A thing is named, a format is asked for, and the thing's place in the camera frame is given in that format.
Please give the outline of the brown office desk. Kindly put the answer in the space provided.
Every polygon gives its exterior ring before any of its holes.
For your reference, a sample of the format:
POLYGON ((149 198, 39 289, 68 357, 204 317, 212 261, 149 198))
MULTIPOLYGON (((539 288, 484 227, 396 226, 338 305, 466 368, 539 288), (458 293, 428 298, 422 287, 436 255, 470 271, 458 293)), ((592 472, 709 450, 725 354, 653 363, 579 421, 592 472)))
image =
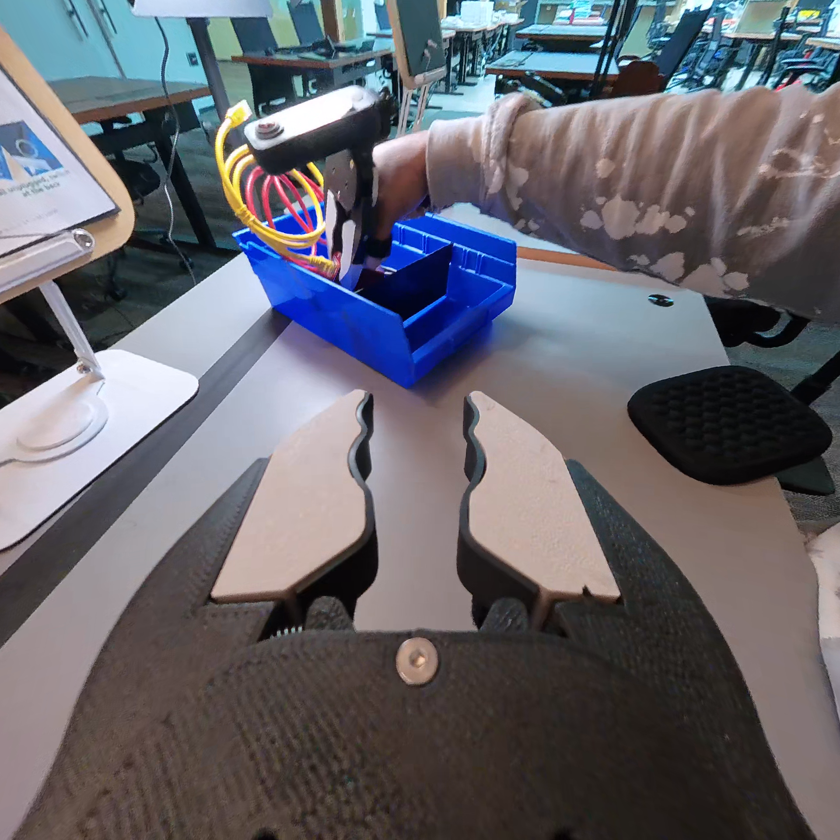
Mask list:
POLYGON ((614 60, 609 66, 597 55, 567 52, 511 51, 490 62, 486 76, 495 78, 498 96, 524 92, 549 107, 589 100, 592 88, 603 92, 617 79, 620 69, 614 60))
POLYGON ((232 61, 247 67, 255 112, 266 115, 322 93, 352 85, 363 86, 369 77, 385 75, 395 102, 402 93, 392 43, 376 40, 371 49, 339 52, 331 57, 312 51, 267 54, 248 52, 232 61))
POLYGON ((100 126, 92 141, 105 156, 120 160, 125 151, 152 144, 163 164, 171 165, 171 183, 194 235, 194 240, 177 240, 178 246, 214 256, 234 253, 217 246, 176 150, 174 121, 166 117, 173 107, 182 134, 199 129, 193 102, 211 94, 207 85, 170 82, 168 95, 157 80, 81 77, 54 80, 49 86, 80 125, 100 126))

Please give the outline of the black office chair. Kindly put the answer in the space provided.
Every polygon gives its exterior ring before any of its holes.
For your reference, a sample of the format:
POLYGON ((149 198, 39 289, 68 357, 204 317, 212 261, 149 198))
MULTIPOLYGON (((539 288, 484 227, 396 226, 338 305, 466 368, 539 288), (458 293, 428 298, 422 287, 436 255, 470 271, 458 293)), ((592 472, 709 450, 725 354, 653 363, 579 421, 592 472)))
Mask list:
POLYGON ((824 459, 830 427, 813 410, 839 375, 839 353, 788 391, 738 365, 670 377, 636 391, 626 405, 637 431, 673 467, 708 485, 775 477, 783 490, 836 492, 824 459))

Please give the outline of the blue plastic bin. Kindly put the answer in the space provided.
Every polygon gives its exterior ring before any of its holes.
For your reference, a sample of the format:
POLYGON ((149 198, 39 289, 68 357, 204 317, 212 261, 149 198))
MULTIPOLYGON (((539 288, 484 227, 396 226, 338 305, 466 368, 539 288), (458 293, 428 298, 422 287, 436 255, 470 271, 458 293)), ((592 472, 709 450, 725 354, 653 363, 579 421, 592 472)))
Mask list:
POLYGON ((234 239, 273 309, 403 387, 488 328, 510 307, 517 285, 513 240, 430 213, 393 229, 392 246, 422 253, 453 246, 445 296, 407 321, 291 264, 246 228, 234 239))

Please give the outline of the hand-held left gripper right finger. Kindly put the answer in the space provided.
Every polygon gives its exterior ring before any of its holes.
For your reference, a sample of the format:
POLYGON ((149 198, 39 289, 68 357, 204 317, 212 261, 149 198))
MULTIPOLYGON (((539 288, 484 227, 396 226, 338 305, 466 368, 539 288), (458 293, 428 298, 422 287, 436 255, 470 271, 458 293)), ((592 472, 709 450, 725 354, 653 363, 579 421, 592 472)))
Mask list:
POLYGON ((501 599, 543 625, 559 602, 622 600, 561 452, 486 393, 465 397, 457 573, 480 624, 501 599))

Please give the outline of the wooden easel with black board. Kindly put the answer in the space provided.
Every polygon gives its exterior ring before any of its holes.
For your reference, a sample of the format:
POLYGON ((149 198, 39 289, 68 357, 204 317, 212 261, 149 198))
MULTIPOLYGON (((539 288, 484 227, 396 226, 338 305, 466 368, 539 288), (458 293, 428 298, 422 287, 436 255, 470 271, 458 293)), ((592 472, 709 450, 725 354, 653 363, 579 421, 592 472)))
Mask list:
POLYGON ((445 77, 446 47, 436 1, 386 1, 402 84, 396 137, 418 132, 429 92, 445 77))

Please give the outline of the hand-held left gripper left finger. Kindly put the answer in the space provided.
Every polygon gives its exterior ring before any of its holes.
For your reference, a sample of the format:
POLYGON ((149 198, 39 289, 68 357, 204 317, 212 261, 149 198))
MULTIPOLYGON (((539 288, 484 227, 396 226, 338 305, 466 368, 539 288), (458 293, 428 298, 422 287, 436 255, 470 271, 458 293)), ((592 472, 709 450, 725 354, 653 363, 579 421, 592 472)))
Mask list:
POLYGON ((354 390, 299 427, 268 459, 211 590, 216 604, 321 596, 354 617, 378 571, 371 473, 373 395, 354 390))

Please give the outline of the instruction sheet on clipboard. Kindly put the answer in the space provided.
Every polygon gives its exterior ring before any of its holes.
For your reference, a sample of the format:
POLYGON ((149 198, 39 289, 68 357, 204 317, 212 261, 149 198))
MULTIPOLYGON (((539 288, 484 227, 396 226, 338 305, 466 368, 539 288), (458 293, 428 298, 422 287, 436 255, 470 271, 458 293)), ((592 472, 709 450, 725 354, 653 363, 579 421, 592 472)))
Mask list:
POLYGON ((72 365, 1 411, 1 550, 24 541, 198 392, 190 373, 95 352, 58 279, 126 245, 134 211, 116 172, 1 31, 1 302, 39 291, 72 365))

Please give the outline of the person's right forearm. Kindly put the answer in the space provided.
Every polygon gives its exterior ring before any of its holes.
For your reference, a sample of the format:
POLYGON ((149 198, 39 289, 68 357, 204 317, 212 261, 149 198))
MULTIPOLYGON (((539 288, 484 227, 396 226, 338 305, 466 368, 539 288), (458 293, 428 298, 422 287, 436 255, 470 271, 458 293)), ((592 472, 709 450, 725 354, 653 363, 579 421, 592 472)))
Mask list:
POLYGON ((469 203, 621 271, 839 317, 839 90, 793 85, 435 121, 436 209, 469 203))

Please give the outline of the person's right hand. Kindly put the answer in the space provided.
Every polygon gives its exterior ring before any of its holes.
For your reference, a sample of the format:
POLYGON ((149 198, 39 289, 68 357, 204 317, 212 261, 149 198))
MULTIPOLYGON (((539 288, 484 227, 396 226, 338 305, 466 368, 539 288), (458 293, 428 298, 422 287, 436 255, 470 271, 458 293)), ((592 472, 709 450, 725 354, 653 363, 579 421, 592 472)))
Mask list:
POLYGON ((394 224, 415 216, 427 200, 428 135, 428 131, 406 134, 373 149, 378 175, 373 230, 378 239, 388 238, 394 224))

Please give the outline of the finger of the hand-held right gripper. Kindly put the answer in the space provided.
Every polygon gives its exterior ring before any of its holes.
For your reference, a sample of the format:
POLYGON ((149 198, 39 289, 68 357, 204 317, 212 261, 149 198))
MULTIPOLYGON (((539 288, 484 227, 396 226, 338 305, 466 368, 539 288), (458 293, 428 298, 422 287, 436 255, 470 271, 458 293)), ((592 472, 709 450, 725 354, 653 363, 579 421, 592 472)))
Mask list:
POLYGON ((329 257, 338 262, 340 285, 357 285, 368 258, 370 198, 364 196, 345 209, 337 194, 326 202, 326 235, 329 257))

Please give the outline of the studio light panel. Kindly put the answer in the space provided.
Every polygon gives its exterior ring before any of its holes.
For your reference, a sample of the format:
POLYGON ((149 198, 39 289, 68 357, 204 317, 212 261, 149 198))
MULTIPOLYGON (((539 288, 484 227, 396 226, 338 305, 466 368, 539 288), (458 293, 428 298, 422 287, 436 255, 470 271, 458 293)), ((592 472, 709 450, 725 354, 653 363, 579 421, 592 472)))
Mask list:
POLYGON ((197 54, 220 121, 230 107, 208 33, 210 18, 263 18, 273 15, 270 1, 132 1, 138 18, 183 18, 192 31, 197 54))

